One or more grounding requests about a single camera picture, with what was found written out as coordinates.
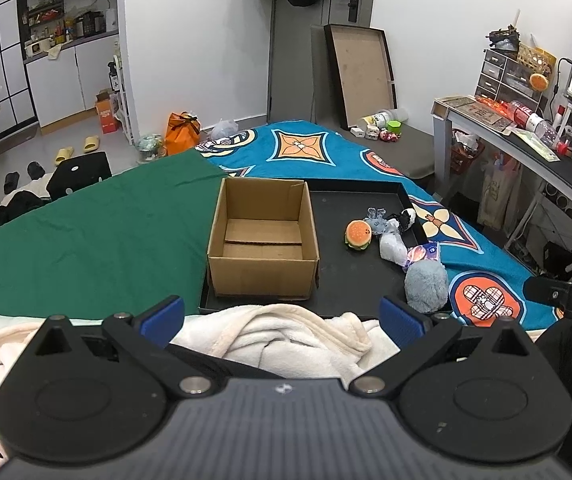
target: green tablecloth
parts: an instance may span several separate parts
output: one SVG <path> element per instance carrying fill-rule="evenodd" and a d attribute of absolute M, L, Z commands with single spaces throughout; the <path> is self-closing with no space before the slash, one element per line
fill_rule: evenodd
<path fill-rule="evenodd" d="M 0 314 L 101 319 L 170 294 L 197 313 L 223 171 L 195 150 L 0 227 Z"/>

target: burger plush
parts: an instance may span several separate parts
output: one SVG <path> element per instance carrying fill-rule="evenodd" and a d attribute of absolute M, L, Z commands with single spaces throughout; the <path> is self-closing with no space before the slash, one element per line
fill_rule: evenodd
<path fill-rule="evenodd" d="M 370 245 L 372 229 L 363 220 L 353 220 L 346 228 L 346 244 L 351 249 L 363 251 Z"/>

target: green toy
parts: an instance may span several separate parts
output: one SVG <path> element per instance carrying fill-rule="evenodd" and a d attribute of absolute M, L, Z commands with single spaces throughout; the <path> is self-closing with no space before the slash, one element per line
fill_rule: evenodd
<path fill-rule="evenodd" d="M 399 121 L 388 121 L 386 123 L 386 129 L 393 134 L 397 134 L 400 137 L 402 134 L 402 123 Z"/>

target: gray fluffy ball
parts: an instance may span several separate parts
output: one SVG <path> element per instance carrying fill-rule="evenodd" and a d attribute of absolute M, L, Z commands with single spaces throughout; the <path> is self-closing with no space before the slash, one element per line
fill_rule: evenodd
<path fill-rule="evenodd" d="M 422 314 L 436 312 L 448 302 L 446 267 L 434 260 L 421 260 L 410 266 L 405 280 L 406 300 Z"/>

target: slipper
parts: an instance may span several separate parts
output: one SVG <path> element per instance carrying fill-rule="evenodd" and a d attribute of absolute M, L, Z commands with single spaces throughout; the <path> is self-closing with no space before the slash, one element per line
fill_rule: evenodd
<path fill-rule="evenodd" d="M 86 137 L 84 141 L 84 153 L 94 152 L 97 148 L 99 148 L 99 136 Z"/>
<path fill-rule="evenodd" d="M 28 173 L 28 176 L 31 177 L 31 180 L 39 180 L 46 174 L 44 168 L 42 168 L 42 166 L 35 161 L 32 161 L 28 165 L 28 168 L 26 168 L 26 173 Z"/>
<path fill-rule="evenodd" d="M 7 174 L 4 180 L 4 194 L 7 195 L 10 192 L 17 189 L 18 183 L 19 183 L 19 173 L 13 171 L 13 173 Z"/>
<path fill-rule="evenodd" d="M 73 156 L 74 151 L 75 149 L 72 146 L 69 146 L 67 148 L 61 148 L 61 150 L 57 152 L 57 156 L 55 157 L 55 166 L 60 165 L 67 158 Z"/>

